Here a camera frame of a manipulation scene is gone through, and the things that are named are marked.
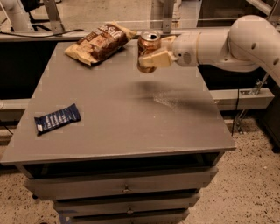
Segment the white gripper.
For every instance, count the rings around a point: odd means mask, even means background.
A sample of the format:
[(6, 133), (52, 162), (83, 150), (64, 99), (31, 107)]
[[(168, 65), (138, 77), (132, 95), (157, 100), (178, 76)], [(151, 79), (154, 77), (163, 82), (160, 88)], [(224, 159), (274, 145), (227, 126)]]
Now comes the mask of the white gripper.
[(197, 31), (189, 31), (177, 37), (169, 36), (161, 39), (161, 48), (139, 58), (142, 67), (169, 67), (176, 61), (182, 67), (195, 67), (197, 60)]

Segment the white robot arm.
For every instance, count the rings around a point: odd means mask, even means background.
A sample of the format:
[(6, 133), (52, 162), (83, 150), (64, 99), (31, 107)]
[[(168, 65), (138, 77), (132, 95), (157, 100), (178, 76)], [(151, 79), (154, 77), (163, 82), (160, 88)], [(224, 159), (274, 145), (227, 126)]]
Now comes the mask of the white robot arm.
[(262, 68), (280, 85), (280, 33), (266, 19), (247, 15), (229, 28), (191, 29), (161, 39), (161, 46), (139, 58), (143, 67), (211, 65), (246, 73)]

